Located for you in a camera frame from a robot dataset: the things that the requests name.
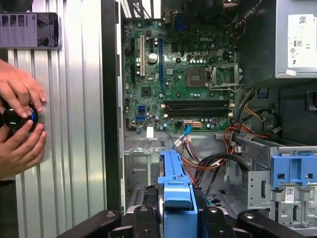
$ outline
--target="blue plastic bracket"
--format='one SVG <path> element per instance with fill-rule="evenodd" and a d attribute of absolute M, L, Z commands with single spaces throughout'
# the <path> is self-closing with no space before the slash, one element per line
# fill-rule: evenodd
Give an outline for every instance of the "blue plastic bracket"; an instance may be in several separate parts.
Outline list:
<path fill-rule="evenodd" d="M 306 187 L 317 182 L 317 156 L 310 152 L 298 156 L 272 156 L 270 183 L 279 187 L 281 183 L 297 183 Z"/>
<path fill-rule="evenodd" d="M 190 178 L 183 172 L 180 155 L 160 152 L 164 176 L 158 178 L 164 193 L 164 237 L 197 237 L 198 211 Z"/>

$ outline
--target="power supply label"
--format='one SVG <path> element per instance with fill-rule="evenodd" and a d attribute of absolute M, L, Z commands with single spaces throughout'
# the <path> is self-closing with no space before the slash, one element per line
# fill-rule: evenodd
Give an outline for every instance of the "power supply label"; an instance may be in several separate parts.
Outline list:
<path fill-rule="evenodd" d="M 317 18 L 288 15 L 288 67 L 317 66 Z"/>

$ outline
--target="phone screen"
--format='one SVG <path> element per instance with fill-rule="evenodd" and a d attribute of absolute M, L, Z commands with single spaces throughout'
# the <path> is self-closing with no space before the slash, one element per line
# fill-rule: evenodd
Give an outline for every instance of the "phone screen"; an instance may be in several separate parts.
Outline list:
<path fill-rule="evenodd" d="M 56 48 L 59 44 L 56 13 L 0 14 L 0 47 Z"/>

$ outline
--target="metal panel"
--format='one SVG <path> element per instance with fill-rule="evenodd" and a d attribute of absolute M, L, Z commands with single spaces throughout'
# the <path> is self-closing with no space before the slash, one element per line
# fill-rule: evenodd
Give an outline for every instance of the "metal panel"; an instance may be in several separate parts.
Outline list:
<path fill-rule="evenodd" d="M 32 11 L 59 14 L 63 48 L 8 52 L 48 100 L 44 159 L 16 177 L 19 235 L 51 238 L 106 208 L 101 1 L 34 0 Z"/>

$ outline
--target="pci slot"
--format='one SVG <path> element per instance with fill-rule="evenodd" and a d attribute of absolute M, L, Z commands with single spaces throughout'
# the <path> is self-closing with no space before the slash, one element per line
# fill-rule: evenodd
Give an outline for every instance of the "pci slot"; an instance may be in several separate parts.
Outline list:
<path fill-rule="evenodd" d="M 158 40 L 158 79 L 162 85 L 162 87 L 165 86 L 164 84 L 164 78 L 163 78 L 163 39 L 160 38 Z"/>
<path fill-rule="evenodd" d="M 140 36 L 140 75 L 145 76 L 145 36 Z"/>
<path fill-rule="evenodd" d="M 132 38 L 131 41 L 131 82 L 135 84 L 135 40 Z"/>
<path fill-rule="evenodd" d="M 165 108 L 167 109 L 188 109 L 188 108 L 222 108 L 228 107 L 228 100 L 175 100 L 175 101 L 165 101 Z"/>
<path fill-rule="evenodd" d="M 164 110 L 164 114 L 167 114 L 169 118 L 215 118 L 227 117 L 229 114 L 229 109 L 166 109 Z"/>

